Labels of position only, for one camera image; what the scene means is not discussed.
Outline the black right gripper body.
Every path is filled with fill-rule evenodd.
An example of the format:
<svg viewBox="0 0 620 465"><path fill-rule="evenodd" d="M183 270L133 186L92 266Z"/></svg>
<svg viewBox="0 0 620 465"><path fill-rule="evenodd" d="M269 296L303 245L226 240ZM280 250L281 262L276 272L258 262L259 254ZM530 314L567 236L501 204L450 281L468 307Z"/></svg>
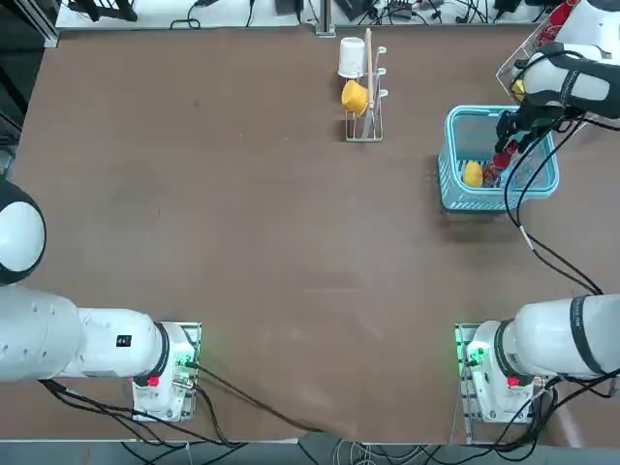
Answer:
<svg viewBox="0 0 620 465"><path fill-rule="evenodd" d="M517 132L539 135L552 128L557 120L556 106L534 106L522 104L513 114L513 126Z"/></svg>

